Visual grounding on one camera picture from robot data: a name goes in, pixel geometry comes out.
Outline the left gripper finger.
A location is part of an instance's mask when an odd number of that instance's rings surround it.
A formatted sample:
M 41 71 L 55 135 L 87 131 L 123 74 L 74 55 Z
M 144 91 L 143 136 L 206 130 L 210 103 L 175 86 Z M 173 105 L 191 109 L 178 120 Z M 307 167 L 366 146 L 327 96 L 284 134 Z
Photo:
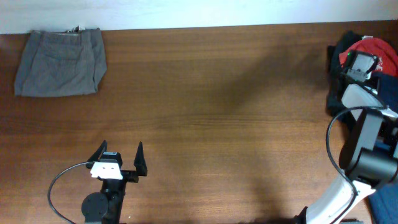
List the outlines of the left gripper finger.
M 102 154 L 107 151 L 107 145 L 107 141 L 104 140 L 99 148 L 90 156 L 88 162 L 98 162 Z
M 144 148 L 142 142 L 139 142 L 139 145 L 137 147 L 137 152 L 134 159 L 134 167 L 136 168 L 137 176 L 143 176 L 143 177 L 147 176 L 148 170 L 144 158 Z

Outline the navy blue shorts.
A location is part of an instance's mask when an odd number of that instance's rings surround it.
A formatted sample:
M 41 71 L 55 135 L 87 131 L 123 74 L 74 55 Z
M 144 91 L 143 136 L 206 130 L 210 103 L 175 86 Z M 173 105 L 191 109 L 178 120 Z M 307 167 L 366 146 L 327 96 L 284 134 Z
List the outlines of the navy blue shorts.
M 379 78 L 379 97 L 394 112 L 397 112 L 397 78 L 383 73 L 374 73 Z M 397 184 L 385 185 L 369 196 L 374 223 L 397 224 Z

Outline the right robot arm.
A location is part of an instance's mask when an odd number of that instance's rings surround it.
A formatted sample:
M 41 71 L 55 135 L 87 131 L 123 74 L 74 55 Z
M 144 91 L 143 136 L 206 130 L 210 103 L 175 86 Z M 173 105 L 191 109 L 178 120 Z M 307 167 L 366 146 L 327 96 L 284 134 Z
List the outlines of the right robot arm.
M 362 199 L 387 184 L 397 183 L 397 114 L 364 83 L 376 68 L 378 56 L 352 50 L 339 76 L 349 84 L 345 108 L 333 117 L 352 114 L 356 122 L 334 160 L 337 178 L 313 204 L 304 207 L 294 223 L 340 223 Z

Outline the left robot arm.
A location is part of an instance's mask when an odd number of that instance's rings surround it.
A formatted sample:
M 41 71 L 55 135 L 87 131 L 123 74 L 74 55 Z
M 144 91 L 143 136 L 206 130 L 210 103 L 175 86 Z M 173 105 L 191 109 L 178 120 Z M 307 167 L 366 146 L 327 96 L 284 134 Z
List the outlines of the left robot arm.
M 138 183 L 140 177 L 147 175 L 143 143 L 140 142 L 137 147 L 134 170 L 123 170 L 121 154 L 108 151 L 107 146 L 108 143 L 103 141 L 86 165 L 92 178 L 102 181 L 102 187 L 100 191 L 89 194 L 82 202 L 81 212 L 85 223 L 119 223 L 126 185 Z

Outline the red printed t-shirt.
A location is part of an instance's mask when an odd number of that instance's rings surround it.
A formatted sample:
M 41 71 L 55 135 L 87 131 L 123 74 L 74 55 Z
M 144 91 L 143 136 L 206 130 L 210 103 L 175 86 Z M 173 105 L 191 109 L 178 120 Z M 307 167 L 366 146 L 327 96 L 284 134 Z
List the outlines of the red printed t-shirt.
M 397 53 L 386 41 L 372 37 L 355 42 L 339 54 L 338 58 L 341 65 L 345 63 L 351 50 L 376 55 L 379 60 L 373 72 L 381 72 L 397 78 Z

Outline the folded grey shorts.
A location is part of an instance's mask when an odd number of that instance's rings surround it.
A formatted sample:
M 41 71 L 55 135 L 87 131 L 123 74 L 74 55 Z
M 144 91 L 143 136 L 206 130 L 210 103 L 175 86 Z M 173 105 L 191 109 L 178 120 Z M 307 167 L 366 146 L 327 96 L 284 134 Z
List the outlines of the folded grey shorts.
M 14 94 L 63 97 L 96 93 L 107 71 L 101 30 L 34 30 L 22 53 Z

